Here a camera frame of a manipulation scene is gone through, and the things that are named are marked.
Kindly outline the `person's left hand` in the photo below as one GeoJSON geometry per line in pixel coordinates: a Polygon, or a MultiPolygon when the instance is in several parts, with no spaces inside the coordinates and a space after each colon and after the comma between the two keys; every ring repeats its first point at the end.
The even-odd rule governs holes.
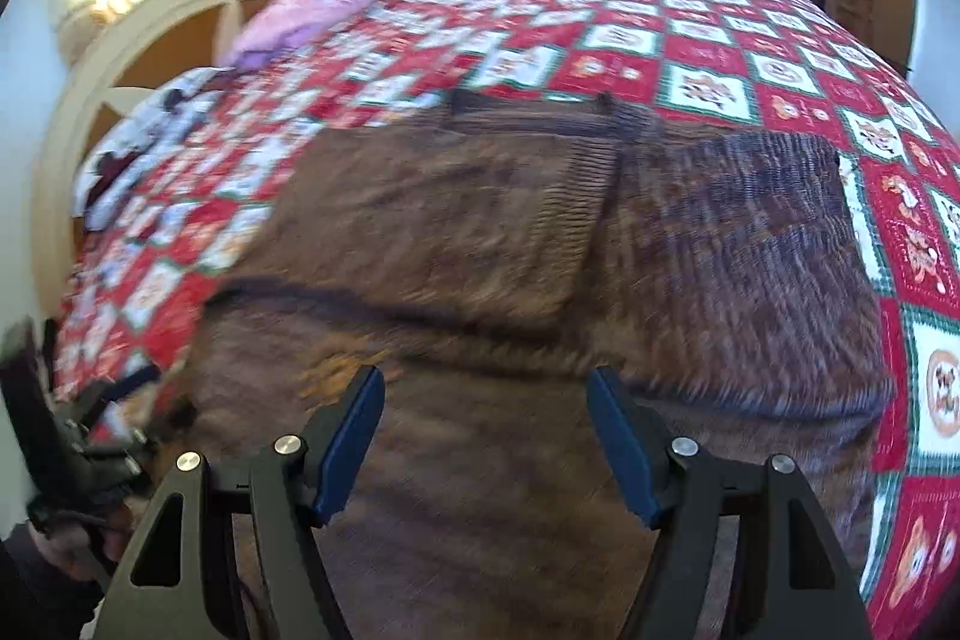
{"type": "Polygon", "coordinates": [[[110,510],[104,526],[98,526],[99,541],[89,539],[85,526],[73,520],[60,521],[48,533],[37,531],[28,523],[29,537],[43,559],[71,580],[99,581],[106,575],[106,560],[119,564],[127,548],[133,516],[122,503],[110,510]]]}

